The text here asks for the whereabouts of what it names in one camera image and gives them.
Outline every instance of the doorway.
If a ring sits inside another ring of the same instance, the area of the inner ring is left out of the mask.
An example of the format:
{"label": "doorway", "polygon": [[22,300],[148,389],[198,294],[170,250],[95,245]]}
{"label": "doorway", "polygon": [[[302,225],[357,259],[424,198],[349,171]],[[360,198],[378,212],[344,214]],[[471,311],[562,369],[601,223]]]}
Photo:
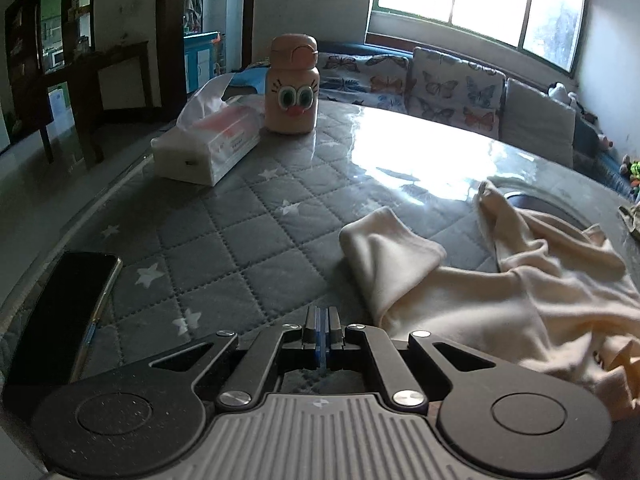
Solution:
{"label": "doorway", "polygon": [[210,78],[242,68],[243,11],[244,0],[156,0],[160,89],[168,119]]}

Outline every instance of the blue cabinet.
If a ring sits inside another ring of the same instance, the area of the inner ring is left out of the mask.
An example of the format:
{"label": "blue cabinet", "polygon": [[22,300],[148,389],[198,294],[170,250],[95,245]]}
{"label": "blue cabinet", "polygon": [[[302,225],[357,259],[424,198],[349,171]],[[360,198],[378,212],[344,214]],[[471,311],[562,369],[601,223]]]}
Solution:
{"label": "blue cabinet", "polygon": [[219,42],[219,32],[204,32],[184,37],[184,75],[187,93],[196,91],[215,75],[216,44]]}

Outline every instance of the microwave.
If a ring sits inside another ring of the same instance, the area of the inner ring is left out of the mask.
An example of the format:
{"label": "microwave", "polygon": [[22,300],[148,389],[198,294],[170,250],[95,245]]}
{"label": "microwave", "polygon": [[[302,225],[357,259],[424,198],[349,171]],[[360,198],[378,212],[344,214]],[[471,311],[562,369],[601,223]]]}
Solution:
{"label": "microwave", "polygon": [[64,55],[64,52],[62,51],[62,49],[51,53],[51,65],[52,66],[59,65],[60,63],[64,62],[64,60],[65,60],[65,55]]}

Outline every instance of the white cloth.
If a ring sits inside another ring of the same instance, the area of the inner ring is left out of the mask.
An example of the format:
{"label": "white cloth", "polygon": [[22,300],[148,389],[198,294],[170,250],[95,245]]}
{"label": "white cloth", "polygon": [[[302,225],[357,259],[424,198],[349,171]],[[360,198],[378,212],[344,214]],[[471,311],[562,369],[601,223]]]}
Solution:
{"label": "white cloth", "polygon": [[497,274],[441,266],[444,248],[389,208],[342,229],[376,325],[400,340],[429,330],[581,384],[613,418],[640,411],[640,295],[600,227],[514,209],[488,182],[478,204]]}

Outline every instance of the phone screen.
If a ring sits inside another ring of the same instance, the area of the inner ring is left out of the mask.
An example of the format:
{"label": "phone screen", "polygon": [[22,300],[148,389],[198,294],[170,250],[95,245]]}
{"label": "phone screen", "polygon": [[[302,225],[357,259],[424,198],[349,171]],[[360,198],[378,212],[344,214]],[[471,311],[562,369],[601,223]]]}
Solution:
{"label": "phone screen", "polygon": [[25,421],[55,387],[77,378],[107,294],[122,263],[101,253],[64,253],[14,352],[4,406]]}

